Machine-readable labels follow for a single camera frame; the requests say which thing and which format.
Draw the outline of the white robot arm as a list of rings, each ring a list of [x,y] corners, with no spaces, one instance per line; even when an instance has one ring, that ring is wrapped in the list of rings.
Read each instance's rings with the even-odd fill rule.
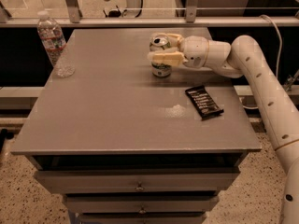
[[[257,41],[248,35],[229,44],[201,36],[155,33],[149,39],[148,59],[158,65],[207,67],[224,77],[246,78],[287,175],[279,224],[298,224],[299,111],[273,74]]]

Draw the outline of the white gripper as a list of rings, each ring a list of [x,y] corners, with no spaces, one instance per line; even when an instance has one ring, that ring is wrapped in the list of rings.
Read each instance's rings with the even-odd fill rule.
[[[182,35],[171,33],[154,33],[150,37],[150,44],[159,48],[176,47],[183,39]],[[148,59],[156,64],[180,66],[184,64],[190,68],[201,68],[206,62],[208,40],[201,36],[188,36],[180,43],[180,51],[170,53],[150,52]]]

